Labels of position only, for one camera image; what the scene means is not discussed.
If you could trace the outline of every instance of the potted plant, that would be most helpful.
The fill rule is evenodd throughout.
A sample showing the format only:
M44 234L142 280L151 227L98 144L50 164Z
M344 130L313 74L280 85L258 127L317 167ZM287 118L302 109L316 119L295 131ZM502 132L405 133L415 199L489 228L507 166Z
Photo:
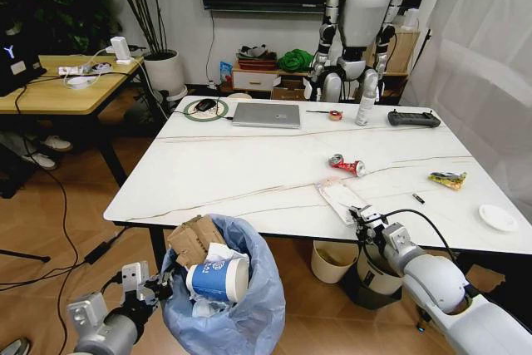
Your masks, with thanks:
M0 20L15 25L40 54L94 53L120 30L109 0L1 0Z
M150 49L144 55L144 63L150 83L158 91L168 92L168 101L179 100L186 96L187 89L183 77L183 67L181 65L180 54L168 48L166 41L165 23L161 16L159 0L153 0L155 12L150 10L148 0L126 0Z

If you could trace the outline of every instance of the remote controller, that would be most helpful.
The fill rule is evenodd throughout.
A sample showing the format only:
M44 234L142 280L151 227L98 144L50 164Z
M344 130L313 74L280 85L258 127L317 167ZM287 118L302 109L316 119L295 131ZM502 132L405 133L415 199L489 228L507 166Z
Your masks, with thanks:
M432 115L431 112L413 113L397 112L397 110L388 112L388 120L394 126L397 125L421 125L436 128L441 121Z

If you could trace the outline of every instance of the white table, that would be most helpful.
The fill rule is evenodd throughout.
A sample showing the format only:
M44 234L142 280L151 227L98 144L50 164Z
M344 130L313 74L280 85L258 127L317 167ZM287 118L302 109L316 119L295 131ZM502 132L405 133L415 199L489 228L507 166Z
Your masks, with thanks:
M187 96L178 110L198 99ZM233 115L239 101L249 101L222 100L229 104L227 116ZM358 105L277 102L299 105L300 130L237 127L227 119L195 122L174 113L104 217L150 228L158 263L164 251L162 229L197 214L242 217L261 234L355 241L352 228L314 186L340 176L382 213L412 208L426 214L453 249L532 254L532 227L445 123L434 129L394 127L387 121L394 107L375 106L368 125L360 127L354 123ZM331 109L344 111L344 118L330 121L325 114L305 112ZM335 153L348 162L364 160L370 174L357 178L331 168L328 158ZM428 180L433 171L466 171L468 176L464 187L453 191ZM412 193L426 203L417 202ZM482 204L510 212L519 230L501 233L486 225L478 215ZM404 224L417 244L442 247L419 216L398 214L389 220Z

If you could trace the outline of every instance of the blue and white cup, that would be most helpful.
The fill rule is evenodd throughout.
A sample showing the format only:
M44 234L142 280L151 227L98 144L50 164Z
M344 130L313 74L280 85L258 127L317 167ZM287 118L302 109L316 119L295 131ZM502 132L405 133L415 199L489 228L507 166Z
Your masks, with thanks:
M192 265L186 287L206 298L237 303L248 291L248 280L248 262L239 258Z

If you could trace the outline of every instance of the blue plastic bag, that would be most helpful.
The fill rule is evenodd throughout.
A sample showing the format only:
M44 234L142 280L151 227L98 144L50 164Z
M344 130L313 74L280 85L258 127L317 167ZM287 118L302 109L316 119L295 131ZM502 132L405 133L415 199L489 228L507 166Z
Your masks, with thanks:
M210 215L227 245L247 253L249 288L244 299L210 318L192 318L185 281L174 276L174 296L163 308L166 327L184 349L193 354L268 354L284 329L283 284L268 245L245 220ZM170 249L163 270L176 259Z

